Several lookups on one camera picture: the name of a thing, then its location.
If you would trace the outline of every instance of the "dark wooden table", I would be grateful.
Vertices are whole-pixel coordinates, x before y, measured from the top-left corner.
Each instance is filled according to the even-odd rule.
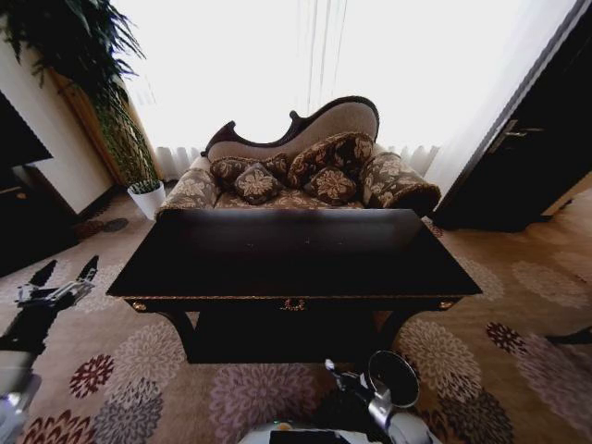
[[[107,294],[168,318],[190,363],[248,363],[357,362],[479,292],[411,210],[220,209],[162,215]]]

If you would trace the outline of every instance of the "floral carpet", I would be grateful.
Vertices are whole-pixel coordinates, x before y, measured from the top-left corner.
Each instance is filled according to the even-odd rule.
[[[99,271],[35,363],[43,383],[20,442],[234,443],[274,418],[315,417],[335,394],[320,364],[189,365],[164,318],[105,296],[152,225],[124,195],[95,225],[122,218],[54,257],[47,285],[74,278],[95,254]],[[425,221],[484,291],[415,316],[393,344],[421,381],[415,412],[443,442],[592,442],[590,220],[589,192],[522,233]],[[0,278],[3,328],[17,286],[50,259]]]

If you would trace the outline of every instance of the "floral pillow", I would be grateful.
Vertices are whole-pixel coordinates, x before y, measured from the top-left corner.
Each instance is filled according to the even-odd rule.
[[[231,189],[237,177],[253,164],[261,163],[276,179],[283,182],[288,173],[288,155],[279,153],[264,160],[245,157],[222,157],[212,162],[210,171],[220,180],[222,188]]]
[[[220,189],[209,171],[189,169],[181,176],[156,213],[160,216],[165,210],[214,208],[219,194]]]
[[[249,204],[259,205],[276,197],[284,186],[262,164],[256,163],[237,177],[234,189]]]
[[[288,171],[288,185],[301,188],[324,167],[334,166],[357,180],[370,158],[374,141],[363,132],[348,131],[329,136],[296,156]]]
[[[366,208],[411,208],[421,217],[440,199],[438,186],[426,182],[394,153],[381,153],[368,161],[360,179]]]
[[[308,194],[334,206],[346,204],[355,194],[355,188],[355,182],[334,166],[321,169],[304,185]]]

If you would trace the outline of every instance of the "door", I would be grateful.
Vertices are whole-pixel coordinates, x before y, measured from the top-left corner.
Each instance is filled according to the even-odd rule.
[[[520,230],[592,169],[592,11],[580,18],[435,220]]]

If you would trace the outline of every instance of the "green leaves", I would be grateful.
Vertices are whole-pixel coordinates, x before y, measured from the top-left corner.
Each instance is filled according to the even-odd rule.
[[[143,57],[128,18],[109,0],[0,0],[2,19],[6,25],[0,34],[17,60],[26,44],[39,55],[32,73],[40,76],[42,85],[45,70],[53,68],[81,88],[91,99],[109,153],[128,184],[140,183],[138,191],[153,191],[158,183],[154,163],[128,114],[128,96],[120,84],[134,72],[118,55]]]
[[[64,0],[64,3],[70,8],[70,10],[80,19],[81,25],[84,29],[90,34],[91,27],[89,26],[86,18],[84,17],[84,11],[82,10],[82,5],[78,0]]]

